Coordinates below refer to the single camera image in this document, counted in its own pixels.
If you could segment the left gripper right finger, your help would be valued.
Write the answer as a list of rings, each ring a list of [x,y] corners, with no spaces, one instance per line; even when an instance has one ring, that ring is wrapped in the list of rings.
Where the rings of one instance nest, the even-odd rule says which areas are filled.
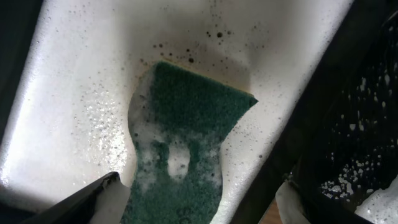
[[[277,190],[275,200],[283,224],[310,224],[305,217],[298,192],[285,181]]]

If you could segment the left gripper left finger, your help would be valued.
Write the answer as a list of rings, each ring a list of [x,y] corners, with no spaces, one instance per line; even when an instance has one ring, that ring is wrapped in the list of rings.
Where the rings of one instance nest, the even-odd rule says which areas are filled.
[[[110,172],[23,224],[116,224],[130,196],[118,172]]]

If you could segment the green yellow sponge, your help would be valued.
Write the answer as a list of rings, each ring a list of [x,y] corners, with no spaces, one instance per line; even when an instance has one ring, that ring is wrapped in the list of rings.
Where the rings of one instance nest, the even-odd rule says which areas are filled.
[[[221,145],[251,94],[167,62],[143,74],[128,110],[136,169],[123,223],[209,223],[223,192]]]

